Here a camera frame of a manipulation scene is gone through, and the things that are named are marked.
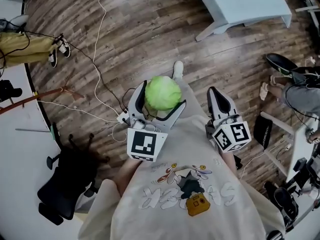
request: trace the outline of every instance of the white table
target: white table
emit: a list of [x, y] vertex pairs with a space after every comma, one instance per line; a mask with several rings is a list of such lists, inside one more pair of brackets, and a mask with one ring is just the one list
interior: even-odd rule
[[[299, 129], [294, 130], [290, 125], [286, 124], [285, 122], [282, 122], [281, 120], [273, 117], [272, 115], [269, 115], [265, 112], [261, 112], [260, 115], [266, 119], [271, 120], [276, 126], [279, 126], [280, 128], [284, 129], [287, 133], [290, 134], [290, 137], [285, 136], [284, 139], [292, 144], [293, 148], [293, 154], [291, 157], [291, 162], [289, 169], [286, 169], [276, 158], [275, 156], [270, 153], [267, 149], [264, 151], [264, 153], [272, 160], [272, 162], [280, 169], [280, 171], [286, 176], [286, 182], [290, 181], [297, 172], [294, 171], [294, 167], [297, 163], [297, 161], [301, 158], [305, 158], [307, 161], [310, 160], [313, 150], [314, 150], [314, 144], [310, 144], [307, 142], [306, 139], [306, 130], [307, 127], [303, 124], [300, 126]], [[305, 124], [312, 128], [314, 131], [318, 129], [319, 121], [314, 118], [309, 118]]]
[[228, 28], [282, 17], [286, 27], [292, 13], [285, 0], [202, 0], [214, 22], [195, 39], [199, 42], [211, 34], [224, 33]]

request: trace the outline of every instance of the yellow pants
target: yellow pants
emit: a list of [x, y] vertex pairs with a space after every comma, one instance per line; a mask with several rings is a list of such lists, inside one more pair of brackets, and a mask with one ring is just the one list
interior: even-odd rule
[[[20, 33], [1, 33], [0, 34], [0, 49], [4, 54], [7, 54], [15, 49], [17, 50], [5, 56], [5, 67], [12, 67], [22, 63], [32, 63], [48, 60], [49, 54], [58, 47], [57, 44], [52, 44], [54, 38], [52, 37], [29, 37], [30, 44], [28, 45], [28, 38]], [[0, 65], [3, 66], [4, 60], [0, 59]]]

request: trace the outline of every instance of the gray shorts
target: gray shorts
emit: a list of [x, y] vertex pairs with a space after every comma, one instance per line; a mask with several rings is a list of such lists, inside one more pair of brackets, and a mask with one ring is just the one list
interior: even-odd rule
[[305, 86], [293, 86], [288, 83], [282, 90], [281, 101], [288, 107], [300, 112], [314, 113], [320, 116], [320, 89]]

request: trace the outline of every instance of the black sneaker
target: black sneaker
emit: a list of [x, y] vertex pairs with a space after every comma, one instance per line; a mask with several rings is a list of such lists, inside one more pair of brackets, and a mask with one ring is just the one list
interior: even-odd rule
[[62, 38], [62, 44], [59, 46], [59, 51], [67, 58], [71, 55], [71, 49], [66, 39]]
[[49, 54], [49, 62], [51, 63], [52, 67], [56, 67], [58, 64], [58, 58], [57, 58], [57, 50], [54, 49], [52, 53]]

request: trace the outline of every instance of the wooden floor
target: wooden floor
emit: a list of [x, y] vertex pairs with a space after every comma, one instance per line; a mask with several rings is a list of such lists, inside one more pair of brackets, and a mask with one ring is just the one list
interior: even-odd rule
[[[264, 54], [279, 53], [301, 65], [314, 55], [311, 38], [306, 32], [311, 23], [309, 16], [305, 12], [295, 13], [294, 9], [302, 6], [300, 0], [286, 1], [293, 13], [290, 28], [286, 28], [281, 19], [266, 20], [248, 27], [235, 26], [224, 34], [196, 42], [195, 36], [213, 21], [201, 0], [101, 0], [107, 15], [97, 44], [96, 64], [104, 81], [121, 99], [127, 89], [136, 87], [143, 80], [172, 74], [174, 62], [181, 60], [185, 65], [184, 80], [190, 84], [206, 112], [206, 91], [215, 86], [234, 99], [244, 120], [248, 121], [251, 135], [260, 110], [267, 110], [290, 123], [290, 109], [271, 97], [265, 102], [259, 99], [261, 81], [267, 81], [273, 72]], [[63, 33], [69, 42], [93, 57], [104, 14], [98, 0], [27, 0], [25, 12], [30, 15], [30, 31], [53, 36]], [[39, 92], [63, 86], [74, 70], [69, 84], [72, 90], [86, 98], [75, 101], [71, 95], [63, 94], [44, 101], [76, 107], [107, 120], [116, 119], [116, 114], [95, 98], [94, 88], [98, 81], [95, 68], [75, 49], [70, 58], [59, 56], [56, 68], [48, 63], [35, 63], [30, 70]], [[102, 84], [97, 88], [97, 95], [121, 112], [116, 99]], [[109, 165], [101, 165], [100, 177], [111, 177], [127, 158], [126, 142], [116, 142], [111, 136], [114, 123], [105, 123], [53, 104], [44, 104], [44, 108], [50, 121], [57, 123], [64, 143], [69, 134], [73, 134], [76, 143], [83, 145], [89, 133], [95, 135], [92, 150], [101, 157], [111, 158]], [[293, 116], [292, 123], [299, 126], [297, 121]], [[125, 126], [118, 125], [114, 133], [117, 140], [123, 140]], [[270, 146], [279, 143], [283, 134], [274, 126]], [[273, 152], [280, 151], [278, 158], [288, 166], [290, 152], [283, 153], [283, 147], [284, 144]], [[252, 140], [237, 155], [246, 165], [261, 153], [262, 147]], [[276, 171], [268, 158], [261, 156], [247, 167], [243, 179], [263, 193], [265, 181], [280, 184], [284, 179], [281, 173], [277, 176]]]

